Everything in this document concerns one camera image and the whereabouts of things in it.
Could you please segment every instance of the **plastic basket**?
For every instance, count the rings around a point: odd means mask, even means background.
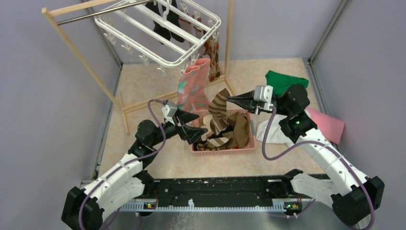
[[[240,112],[242,114],[248,115],[249,143],[243,149],[226,149],[226,150],[218,150],[218,151],[195,151],[195,150],[193,150],[193,145],[190,145],[192,153],[197,156],[252,153],[253,150],[257,147],[257,138],[255,136],[256,132],[255,132],[255,128],[254,128],[254,123],[251,119],[251,114],[247,110],[235,109],[235,110],[227,110],[226,115],[230,116],[230,115],[234,114],[235,112]],[[209,111],[194,111],[193,113],[200,116],[199,119],[192,121],[193,127],[198,127],[199,123],[203,119],[203,117],[210,114]]]

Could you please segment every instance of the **black sock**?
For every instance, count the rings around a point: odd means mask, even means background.
[[[158,8],[158,4],[154,5],[153,2],[149,2],[147,4],[145,4],[145,6],[152,10],[153,12],[155,12],[156,14],[158,14],[159,16],[161,16],[161,14],[159,13],[159,8]],[[165,27],[162,27],[160,24],[156,23],[154,21],[155,24],[155,28],[154,28],[154,32],[161,35],[162,37],[170,40],[170,33],[169,30]]]
[[[172,6],[174,6],[176,8],[178,7],[177,4],[176,4],[176,0],[172,0]],[[166,10],[166,7],[164,5],[162,5],[162,11],[164,12],[165,10]],[[177,15],[175,12],[169,11],[168,16],[167,16],[167,20],[169,22],[171,22],[172,24],[174,24],[175,26],[180,28],[179,15]],[[179,35],[177,35],[177,34],[175,34],[173,32],[170,32],[170,35],[172,35],[172,37],[178,42],[184,42],[185,41],[185,39],[183,39],[181,36],[179,36]]]

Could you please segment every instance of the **pink floral sock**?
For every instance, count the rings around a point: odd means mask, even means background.
[[[183,111],[190,112],[192,110],[192,89],[194,82],[199,74],[200,67],[188,66],[179,81],[178,86],[178,101],[176,105]]]
[[[196,110],[207,110],[210,102],[204,93],[204,85],[210,70],[210,58],[197,59],[195,66],[198,66],[200,69],[193,83],[191,101]]]

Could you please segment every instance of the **white towel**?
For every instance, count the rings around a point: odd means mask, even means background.
[[[286,144],[288,147],[293,145],[293,142],[283,134],[281,127],[279,126],[279,122],[283,119],[285,119],[286,116],[284,115],[279,115],[276,114],[275,117],[273,118],[271,128],[269,129],[269,134],[266,139],[266,143],[270,144]],[[268,125],[269,119],[266,121],[261,122],[258,127],[257,127],[257,140],[263,141],[264,140],[264,135],[265,135],[265,130],[266,126]]]

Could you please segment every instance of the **green towel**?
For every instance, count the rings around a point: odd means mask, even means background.
[[[291,85],[300,84],[305,88],[307,88],[309,85],[309,80],[307,79],[292,77],[271,70],[268,71],[265,78],[267,79],[267,85],[272,86],[273,93],[277,94],[278,96],[282,96]]]

